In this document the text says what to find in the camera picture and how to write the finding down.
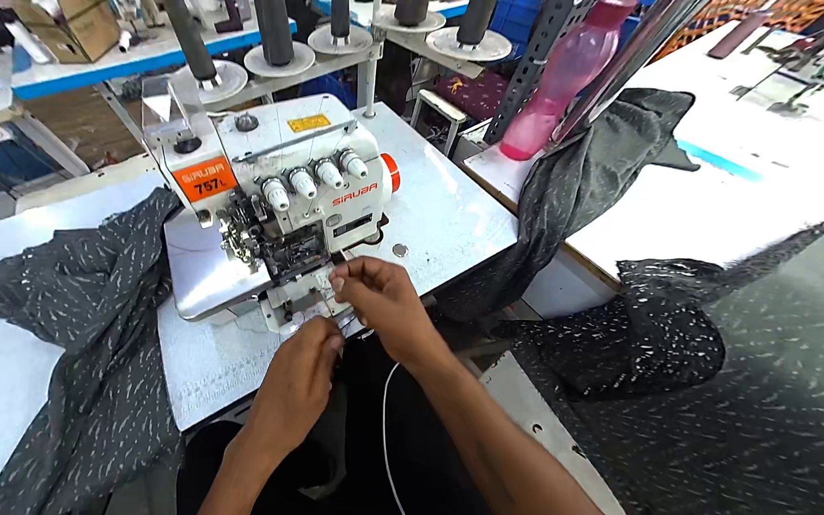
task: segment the overlock sewing machine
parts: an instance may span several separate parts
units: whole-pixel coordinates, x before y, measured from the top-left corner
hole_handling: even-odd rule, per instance
[[[395,161],[332,95],[213,123],[199,93],[188,68],[143,82],[144,139],[185,206],[165,226],[180,316],[223,322],[259,302],[287,333],[339,315],[349,306],[333,298],[333,261],[381,237]]]

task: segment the bottle cap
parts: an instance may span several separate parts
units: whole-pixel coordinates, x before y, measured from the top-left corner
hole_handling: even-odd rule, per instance
[[[616,29],[635,10],[637,0],[599,0],[590,7],[584,23],[603,29]]]

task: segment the white cable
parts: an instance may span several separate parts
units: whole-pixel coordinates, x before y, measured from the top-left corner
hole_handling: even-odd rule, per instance
[[[383,463],[386,464],[386,478],[390,480],[390,488],[393,490],[393,498],[396,499],[396,506],[399,507],[399,513],[406,515],[406,510],[403,509],[403,503],[399,502],[399,496],[396,495],[396,486],[393,484],[393,475],[390,474],[390,458],[386,456],[386,388],[390,386],[390,378],[393,377],[393,373],[398,368],[399,364],[396,363],[393,366],[393,369],[390,370],[390,375],[386,376],[386,382],[383,383],[383,424],[381,427],[383,428]]]

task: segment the metal rack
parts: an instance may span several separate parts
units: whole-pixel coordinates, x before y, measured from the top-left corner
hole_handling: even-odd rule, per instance
[[[545,69],[546,57],[552,44],[567,34],[570,28],[583,21],[589,8],[595,3],[596,0],[583,0],[578,6],[568,0],[549,0],[545,3],[539,12],[541,21],[536,26],[526,52],[521,57],[520,65],[517,66],[505,96],[494,112],[492,123],[485,132],[486,143],[494,145],[501,141],[511,120],[536,90],[536,83]]]
[[[667,39],[688,23],[707,2],[708,0],[659,0],[654,4],[635,29],[632,39],[602,69],[579,102],[568,112],[561,134],[565,135],[573,127],[586,124],[598,114],[622,90],[628,79],[649,62]],[[567,0],[546,2],[540,13],[542,19],[530,39],[529,49],[485,132],[486,143],[494,145],[501,140],[520,107],[536,90],[536,82],[542,75],[552,43],[583,21],[593,4],[595,0],[584,0],[578,6],[568,5]]]

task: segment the black knob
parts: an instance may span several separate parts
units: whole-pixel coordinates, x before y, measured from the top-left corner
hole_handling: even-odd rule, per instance
[[[192,152],[200,146],[202,146],[202,140],[198,137],[180,139],[177,143],[174,143],[174,151],[177,152],[177,154],[189,154],[189,152]]]

